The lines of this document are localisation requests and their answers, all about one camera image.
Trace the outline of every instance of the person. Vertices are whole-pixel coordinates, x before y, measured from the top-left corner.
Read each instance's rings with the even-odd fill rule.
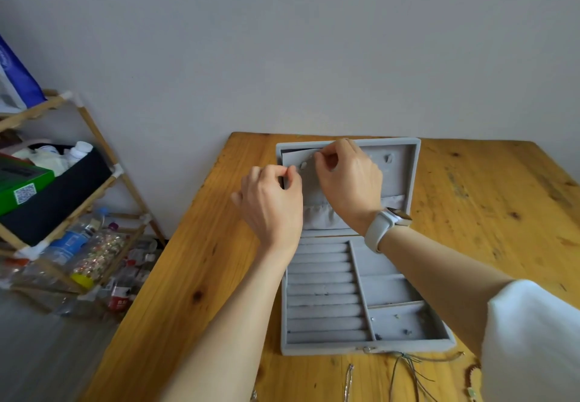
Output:
[[[364,236],[380,203],[382,173],[350,139],[315,153],[323,193]],[[285,176],[289,186],[278,182]],[[243,281],[208,325],[163,402],[250,399],[274,296],[302,231],[296,168],[253,167],[232,201],[260,240]],[[580,311],[406,226],[387,231],[382,253],[482,361],[487,401],[578,400]]]

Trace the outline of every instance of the smartwatch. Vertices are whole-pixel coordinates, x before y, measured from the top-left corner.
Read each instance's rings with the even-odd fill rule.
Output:
[[[379,243],[383,236],[396,225],[409,226],[413,222],[410,215],[405,213],[403,210],[396,208],[385,208],[379,211],[371,225],[366,231],[364,236],[364,242],[371,251],[377,254],[381,253],[379,251]]]

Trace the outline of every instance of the white shirt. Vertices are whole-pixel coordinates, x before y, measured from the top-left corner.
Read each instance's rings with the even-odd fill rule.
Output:
[[[486,402],[580,401],[580,310],[528,280],[491,299],[482,395]]]

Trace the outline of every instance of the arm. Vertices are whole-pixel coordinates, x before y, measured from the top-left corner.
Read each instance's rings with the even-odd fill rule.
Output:
[[[314,158],[320,185],[332,208],[364,236],[376,213],[383,209],[382,172],[352,140],[338,140]],[[513,279],[407,227],[389,230],[379,249],[480,357],[487,303]]]
[[[290,186],[283,190],[279,176]],[[253,167],[232,194],[260,239],[243,281],[209,324],[162,400],[250,400],[272,303],[302,231],[302,187],[295,167]]]

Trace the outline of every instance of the wooden tabletop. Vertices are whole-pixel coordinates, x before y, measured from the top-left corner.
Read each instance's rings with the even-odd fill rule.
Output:
[[[83,401],[155,400],[208,322],[236,288],[257,239],[229,201],[252,165],[275,164],[280,142],[321,136],[233,133],[121,323]],[[580,307],[580,188],[538,146],[517,141],[424,139],[413,193],[413,227]],[[339,402],[354,364],[351,401],[388,400],[394,360],[386,355],[280,354],[280,294],[256,379],[261,402]],[[418,366],[440,401],[466,401],[465,369]],[[397,401],[413,401],[400,366]]]

